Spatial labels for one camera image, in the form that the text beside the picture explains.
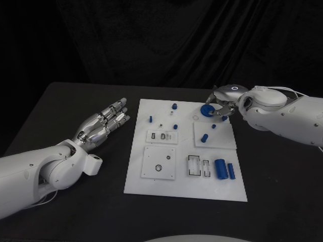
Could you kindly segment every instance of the robotic arm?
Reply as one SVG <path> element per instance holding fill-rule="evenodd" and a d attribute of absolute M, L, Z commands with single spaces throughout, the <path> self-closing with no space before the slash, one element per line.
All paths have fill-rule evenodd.
<path fill-rule="evenodd" d="M 254 129 L 271 131 L 290 140 L 323 147 L 323 98 L 295 95 L 297 98 L 291 99 L 275 88 L 293 91 L 261 86 L 252 90 L 241 85 L 219 87 L 206 104 L 215 99 L 222 108 L 209 114 L 229 116 L 238 108 Z"/>
<path fill-rule="evenodd" d="M 128 121 L 125 102 L 122 98 L 85 120 L 72 140 L 0 158 L 0 219 L 37 203 L 53 191 L 70 187 L 82 172 L 98 174 L 102 160 L 88 152 Z"/>

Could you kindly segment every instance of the blue object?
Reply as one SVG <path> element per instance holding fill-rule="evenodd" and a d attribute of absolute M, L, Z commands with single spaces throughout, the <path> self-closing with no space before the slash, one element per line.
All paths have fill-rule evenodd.
<path fill-rule="evenodd" d="M 212 115 L 209 114 L 210 111 L 215 111 L 215 107 L 212 105 L 202 105 L 202 107 L 200 107 L 200 113 L 206 117 L 212 117 Z"/>
<path fill-rule="evenodd" d="M 233 175 L 232 163 L 228 163 L 226 166 L 228 166 L 229 178 L 233 180 L 235 179 L 235 175 Z"/>
<path fill-rule="evenodd" d="M 207 137 L 209 137 L 207 134 L 205 134 L 205 135 L 203 135 L 203 138 L 200 139 L 200 141 L 202 141 L 203 143 L 206 142 Z"/>
<path fill-rule="evenodd" d="M 225 160 L 223 159 L 215 160 L 215 167 L 216 167 L 218 178 L 220 180 L 228 179 L 228 172 L 226 172 L 226 168 L 225 168 Z"/>

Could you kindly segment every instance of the table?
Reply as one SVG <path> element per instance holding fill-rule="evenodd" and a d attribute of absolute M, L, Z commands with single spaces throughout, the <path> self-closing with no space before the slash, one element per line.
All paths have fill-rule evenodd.
<path fill-rule="evenodd" d="M 0 238 L 145 241 L 212 234 L 249 241 L 323 241 L 323 155 L 316 147 L 254 130 L 238 113 L 231 123 L 248 202 L 122 193 L 140 98 L 203 102 L 209 93 L 50 84 L 6 155 L 70 139 L 86 117 L 122 97 L 131 119 L 91 152 L 104 160 L 98 175 L 83 174 L 49 204 L 0 220 Z"/>

